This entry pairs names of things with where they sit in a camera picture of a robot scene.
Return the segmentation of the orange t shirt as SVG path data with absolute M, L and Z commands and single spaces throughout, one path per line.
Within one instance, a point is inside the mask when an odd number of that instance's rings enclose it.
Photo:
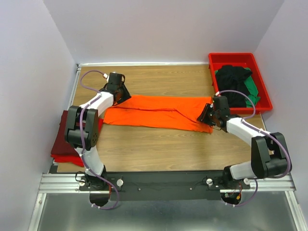
M 197 121 L 210 97 L 167 97 L 133 95 L 127 101 L 105 111 L 108 125 L 179 129 L 212 133 L 213 129 Z

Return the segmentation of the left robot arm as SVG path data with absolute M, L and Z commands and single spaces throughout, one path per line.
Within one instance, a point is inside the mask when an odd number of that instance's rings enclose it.
M 85 168 L 85 174 L 89 178 L 97 177 L 107 183 L 105 165 L 100 160 L 97 151 L 99 137 L 99 117 L 108 108 L 119 105 L 131 98 L 125 86 L 124 74 L 111 72 L 109 74 L 95 70 L 106 80 L 102 89 L 91 88 L 82 83 L 83 78 L 93 71 L 86 72 L 80 78 L 80 85 L 88 90 L 94 91 L 96 95 L 88 102 L 80 106 L 70 106 L 64 130 L 64 139 L 69 143 L 79 157 Z

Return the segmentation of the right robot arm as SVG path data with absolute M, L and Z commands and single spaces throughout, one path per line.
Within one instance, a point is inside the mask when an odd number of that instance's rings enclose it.
M 270 133 L 248 123 L 239 115 L 232 115 L 225 96 L 214 96 L 212 100 L 212 103 L 205 105 L 197 120 L 235 135 L 251 148 L 250 161 L 224 168 L 224 181 L 281 178 L 292 170 L 286 140 L 282 133 Z

